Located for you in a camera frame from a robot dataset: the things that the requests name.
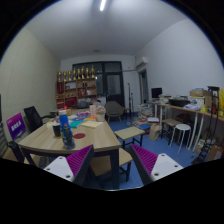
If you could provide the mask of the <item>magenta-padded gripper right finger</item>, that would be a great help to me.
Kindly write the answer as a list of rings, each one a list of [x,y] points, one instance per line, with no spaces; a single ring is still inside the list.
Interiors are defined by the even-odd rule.
[[[182,169],[182,166],[165,153],[159,155],[134,144],[130,145],[129,153],[137,167],[144,185],[164,178]]]

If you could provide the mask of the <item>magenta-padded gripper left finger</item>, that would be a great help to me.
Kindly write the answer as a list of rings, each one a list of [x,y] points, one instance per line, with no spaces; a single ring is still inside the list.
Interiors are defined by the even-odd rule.
[[[82,186],[93,156],[94,147],[89,145],[67,157],[57,157],[45,171]]]

